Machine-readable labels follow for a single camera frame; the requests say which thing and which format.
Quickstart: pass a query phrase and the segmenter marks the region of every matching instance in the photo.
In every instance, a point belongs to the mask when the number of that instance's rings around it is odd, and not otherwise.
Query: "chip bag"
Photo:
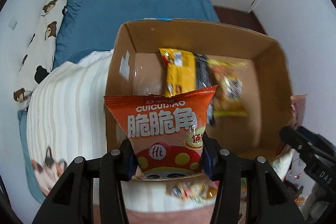
[[[159,51],[167,66],[166,97],[211,86],[205,55],[173,48],[160,48]],[[207,115],[207,124],[213,124],[212,104],[208,107]]]
[[[233,64],[213,59],[209,59],[208,63],[218,84],[213,99],[214,116],[247,116],[242,102],[242,82],[235,73],[236,68],[247,63]]]
[[[171,98],[105,97],[145,177],[171,179],[201,171],[206,110],[215,91],[212,86]]]

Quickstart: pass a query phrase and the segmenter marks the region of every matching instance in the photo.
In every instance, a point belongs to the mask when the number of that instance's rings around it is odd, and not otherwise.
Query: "white wall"
[[[39,204],[26,182],[13,87],[26,48],[46,0],[8,0],[0,12],[0,173],[12,207],[24,223],[31,223]],[[8,27],[11,18],[14,30]]]
[[[336,9],[330,0],[260,0],[254,13],[282,45],[304,126],[336,144]]]

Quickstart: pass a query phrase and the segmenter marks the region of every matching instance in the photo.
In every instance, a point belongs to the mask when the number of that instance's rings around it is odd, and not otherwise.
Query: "blue bed sheet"
[[[143,18],[184,18],[219,22],[210,0],[68,0],[56,40],[54,68],[76,52],[108,51],[120,25]]]

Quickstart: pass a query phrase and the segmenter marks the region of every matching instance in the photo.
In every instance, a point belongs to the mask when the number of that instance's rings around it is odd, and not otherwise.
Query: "wall socket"
[[[10,22],[8,24],[8,27],[11,28],[12,30],[14,30],[16,25],[17,25],[17,21],[14,17],[12,17],[12,19],[10,20]]]

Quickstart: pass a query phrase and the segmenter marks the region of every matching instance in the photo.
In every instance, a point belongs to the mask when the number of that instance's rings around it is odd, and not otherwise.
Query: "dark red floor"
[[[253,12],[246,13],[234,9],[214,6],[221,23],[235,25],[266,34]]]

